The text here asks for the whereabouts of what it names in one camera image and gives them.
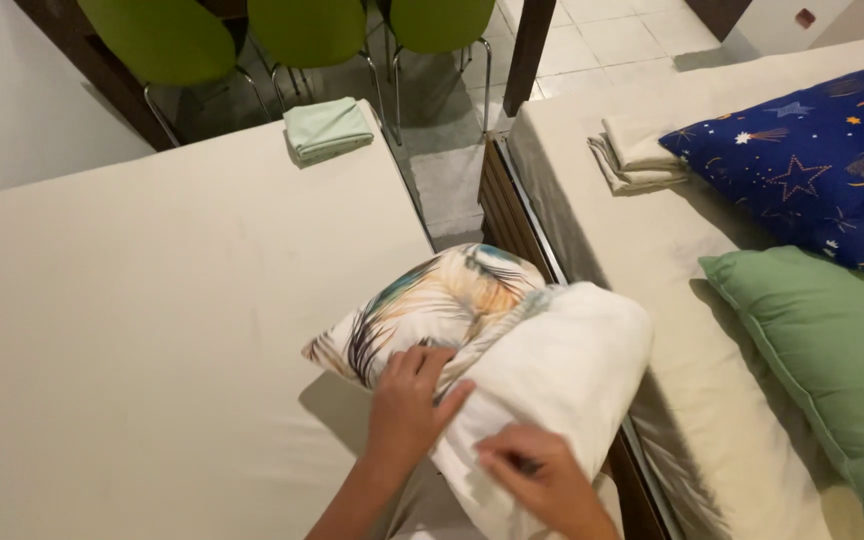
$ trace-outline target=hand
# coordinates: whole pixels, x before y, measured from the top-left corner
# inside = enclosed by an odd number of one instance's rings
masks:
[[[562,436],[534,425],[510,424],[476,448],[482,467],[553,531],[569,540],[618,538]]]
[[[372,397],[365,459],[404,480],[429,453],[475,388],[464,380],[433,405],[439,375],[454,356],[455,349],[419,346],[391,356]]]

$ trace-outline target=green pillow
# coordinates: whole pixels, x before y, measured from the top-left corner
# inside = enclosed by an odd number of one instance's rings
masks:
[[[864,507],[864,274],[793,246],[699,264]]]

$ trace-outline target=pillowcase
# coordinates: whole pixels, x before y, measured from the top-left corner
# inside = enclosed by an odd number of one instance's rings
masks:
[[[474,445],[511,422],[538,425],[594,478],[645,373],[652,323],[634,301],[578,282],[530,293],[493,327],[510,329],[462,375],[476,389],[432,461],[488,540],[558,539],[479,468]]]
[[[658,142],[780,242],[864,272],[864,70]]]
[[[302,348],[302,355],[372,388],[392,353],[417,344],[461,349],[546,285],[531,262],[485,244],[440,251],[382,289]],[[457,354],[440,387],[474,362]]]
[[[864,274],[792,246],[699,264],[864,507]]]

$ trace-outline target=beige fitted sheet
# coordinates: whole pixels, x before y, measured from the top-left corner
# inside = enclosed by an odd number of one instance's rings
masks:
[[[512,124],[512,160],[566,275],[654,318],[630,413],[688,538],[864,539],[864,517],[697,263],[770,238],[701,180],[614,195],[586,139],[603,117],[689,125],[862,68],[864,41],[528,102]]]
[[[299,350],[432,253],[360,107],[0,193],[0,540],[305,536],[369,397]]]

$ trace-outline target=person's left hand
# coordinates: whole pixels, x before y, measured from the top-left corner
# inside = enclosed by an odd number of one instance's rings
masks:
[[[372,397],[364,459],[404,479],[428,454],[475,388],[463,380],[433,405],[439,375],[454,356],[455,349],[420,346],[391,356]]]

